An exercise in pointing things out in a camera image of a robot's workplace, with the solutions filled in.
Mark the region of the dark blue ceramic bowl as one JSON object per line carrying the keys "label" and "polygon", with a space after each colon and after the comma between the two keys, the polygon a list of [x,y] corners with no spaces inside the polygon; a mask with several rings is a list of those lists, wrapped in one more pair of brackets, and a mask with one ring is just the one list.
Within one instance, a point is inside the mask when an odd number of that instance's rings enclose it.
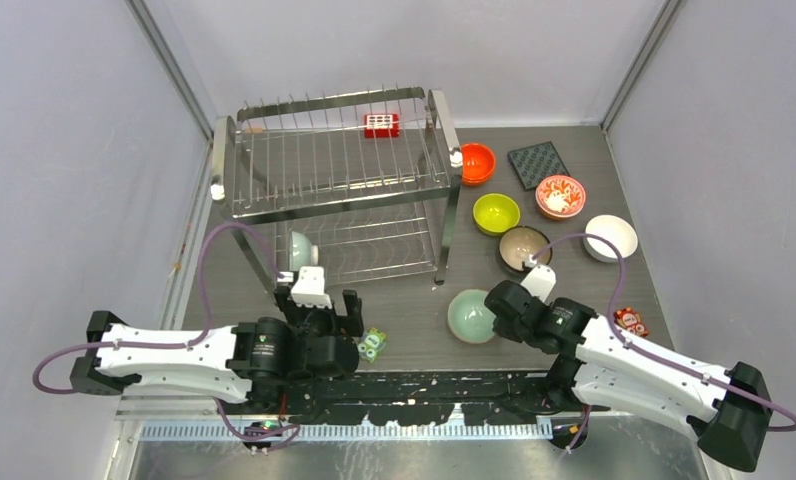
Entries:
{"label": "dark blue ceramic bowl", "polygon": [[500,263],[514,274],[524,274],[524,262],[549,243],[549,238],[533,227],[519,225],[510,228],[498,241]]}

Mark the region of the pale green ceramic bowl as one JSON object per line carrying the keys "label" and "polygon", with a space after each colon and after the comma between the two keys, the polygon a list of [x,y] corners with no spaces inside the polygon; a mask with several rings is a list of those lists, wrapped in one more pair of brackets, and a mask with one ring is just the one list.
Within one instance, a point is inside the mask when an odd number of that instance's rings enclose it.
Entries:
{"label": "pale green ceramic bowl", "polygon": [[450,302],[447,326],[460,341],[468,344],[483,344],[495,337],[493,324],[495,314],[484,301],[488,292],[467,289],[459,292]]}

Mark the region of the white bowl red pattern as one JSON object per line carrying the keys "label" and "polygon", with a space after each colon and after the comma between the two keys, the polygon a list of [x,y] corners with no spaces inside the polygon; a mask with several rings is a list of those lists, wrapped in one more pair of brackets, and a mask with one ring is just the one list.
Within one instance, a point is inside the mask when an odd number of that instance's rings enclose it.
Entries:
{"label": "white bowl red pattern", "polygon": [[537,205],[543,203],[552,211],[567,212],[576,205],[583,208],[587,193],[576,179],[566,175],[552,175],[543,179],[535,190]]}

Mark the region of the green owl puzzle piece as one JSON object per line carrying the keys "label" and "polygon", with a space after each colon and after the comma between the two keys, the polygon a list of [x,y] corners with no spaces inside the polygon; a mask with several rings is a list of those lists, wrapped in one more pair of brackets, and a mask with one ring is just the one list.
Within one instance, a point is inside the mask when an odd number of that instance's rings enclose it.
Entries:
{"label": "green owl puzzle piece", "polygon": [[357,343],[357,350],[361,359],[374,363],[386,345],[386,334],[374,327],[363,334]]}

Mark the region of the dark grey studded baseplate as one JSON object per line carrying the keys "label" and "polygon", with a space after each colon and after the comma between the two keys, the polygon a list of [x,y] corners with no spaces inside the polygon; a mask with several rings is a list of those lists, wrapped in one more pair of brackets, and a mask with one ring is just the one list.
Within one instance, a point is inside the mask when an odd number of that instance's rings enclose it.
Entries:
{"label": "dark grey studded baseplate", "polygon": [[535,190],[549,176],[569,176],[569,171],[551,141],[511,150],[507,160],[525,191]]}

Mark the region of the white plate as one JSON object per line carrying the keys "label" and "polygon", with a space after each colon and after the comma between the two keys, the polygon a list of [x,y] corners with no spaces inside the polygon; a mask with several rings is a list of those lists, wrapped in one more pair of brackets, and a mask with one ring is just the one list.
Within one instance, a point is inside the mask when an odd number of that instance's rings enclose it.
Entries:
{"label": "white plate", "polygon": [[319,248],[303,233],[289,232],[287,253],[288,267],[293,272],[319,265]]}

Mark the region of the metal two-tier dish rack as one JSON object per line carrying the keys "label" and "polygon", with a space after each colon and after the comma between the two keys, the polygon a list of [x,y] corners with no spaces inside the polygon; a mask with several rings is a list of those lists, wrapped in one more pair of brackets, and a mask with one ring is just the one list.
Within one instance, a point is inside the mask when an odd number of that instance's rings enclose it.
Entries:
{"label": "metal two-tier dish rack", "polygon": [[[368,113],[398,114],[400,135],[365,138]],[[210,192],[224,218],[261,233],[234,238],[266,289],[290,270],[290,231],[318,246],[331,284],[425,273],[442,284],[462,164],[443,91],[383,87],[218,117]]]}

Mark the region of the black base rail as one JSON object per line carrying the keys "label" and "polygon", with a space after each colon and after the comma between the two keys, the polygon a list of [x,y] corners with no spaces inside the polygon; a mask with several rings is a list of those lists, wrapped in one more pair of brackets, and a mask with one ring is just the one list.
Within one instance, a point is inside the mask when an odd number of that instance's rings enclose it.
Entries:
{"label": "black base rail", "polygon": [[461,412],[469,426],[526,425],[537,416],[582,413],[544,371],[358,372],[339,379],[258,385],[229,415],[282,415],[303,425],[442,425]]}

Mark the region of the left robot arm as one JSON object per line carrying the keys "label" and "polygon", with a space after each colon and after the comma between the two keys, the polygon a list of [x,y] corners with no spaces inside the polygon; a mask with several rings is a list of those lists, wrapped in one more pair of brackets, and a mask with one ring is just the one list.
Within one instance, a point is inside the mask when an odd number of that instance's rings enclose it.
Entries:
{"label": "left robot arm", "polygon": [[364,323],[356,291],[343,291],[344,314],[332,302],[298,304],[288,286],[277,287],[274,297],[282,318],[214,328],[198,343],[194,331],[137,329],[96,311],[87,327],[94,346],[75,360],[71,387],[103,396],[162,387],[267,414],[290,385],[346,379],[357,370]]}

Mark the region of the plain white bowl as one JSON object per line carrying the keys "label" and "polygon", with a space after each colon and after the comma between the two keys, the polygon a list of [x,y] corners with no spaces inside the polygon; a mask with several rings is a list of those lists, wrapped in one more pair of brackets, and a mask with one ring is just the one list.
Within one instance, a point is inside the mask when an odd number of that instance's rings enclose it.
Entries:
{"label": "plain white bowl", "polygon": [[590,237],[583,239],[587,252],[605,263],[618,261],[615,248],[623,259],[631,257],[639,247],[638,235],[633,226],[621,217],[604,214],[591,218],[585,227]]}

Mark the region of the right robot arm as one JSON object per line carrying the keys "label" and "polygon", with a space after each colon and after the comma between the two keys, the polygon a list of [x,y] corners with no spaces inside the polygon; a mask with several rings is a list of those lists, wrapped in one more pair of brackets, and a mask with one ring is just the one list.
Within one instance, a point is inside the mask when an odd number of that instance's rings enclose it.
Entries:
{"label": "right robot arm", "polygon": [[607,407],[696,442],[715,461],[756,470],[773,409],[763,374],[695,360],[613,326],[574,300],[546,303],[505,280],[484,300],[494,332],[554,356],[541,392],[558,410]]}

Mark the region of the orange plastic bowl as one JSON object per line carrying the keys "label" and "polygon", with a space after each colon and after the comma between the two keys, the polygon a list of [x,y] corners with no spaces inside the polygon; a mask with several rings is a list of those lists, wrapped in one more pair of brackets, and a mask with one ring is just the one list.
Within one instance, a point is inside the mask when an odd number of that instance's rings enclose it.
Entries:
{"label": "orange plastic bowl", "polygon": [[468,177],[463,177],[462,178],[462,184],[464,186],[476,187],[476,186],[483,185],[488,180],[489,180],[489,177],[486,177],[486,178],[468,178]]}
{"label": "orange plastic bowl", "polygon": [[492,150],[481,143],[467,143],[461,147],[463,154],[462,178],[486,178],[493,176],[496,157]]}

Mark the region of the red white toy block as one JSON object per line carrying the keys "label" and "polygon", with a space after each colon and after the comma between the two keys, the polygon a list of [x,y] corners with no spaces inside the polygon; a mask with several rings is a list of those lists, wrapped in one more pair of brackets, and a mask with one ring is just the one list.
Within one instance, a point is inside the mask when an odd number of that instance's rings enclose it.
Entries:
{"label": "red white toy block", "polygon": [[396,113],[363,115],[363,134],[367,139],[395,138],[400,135],[400,116]]}

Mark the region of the yellow bowl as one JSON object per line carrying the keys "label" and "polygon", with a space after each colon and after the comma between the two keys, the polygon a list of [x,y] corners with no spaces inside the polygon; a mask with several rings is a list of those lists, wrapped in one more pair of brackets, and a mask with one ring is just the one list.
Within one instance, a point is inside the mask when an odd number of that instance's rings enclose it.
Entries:
{"label": "yellow bowl", "polygon": [[501,193],[481,196],[472,207],[472,215],[477,228],[490,236],[503,235],[521,220],[516,201]]}

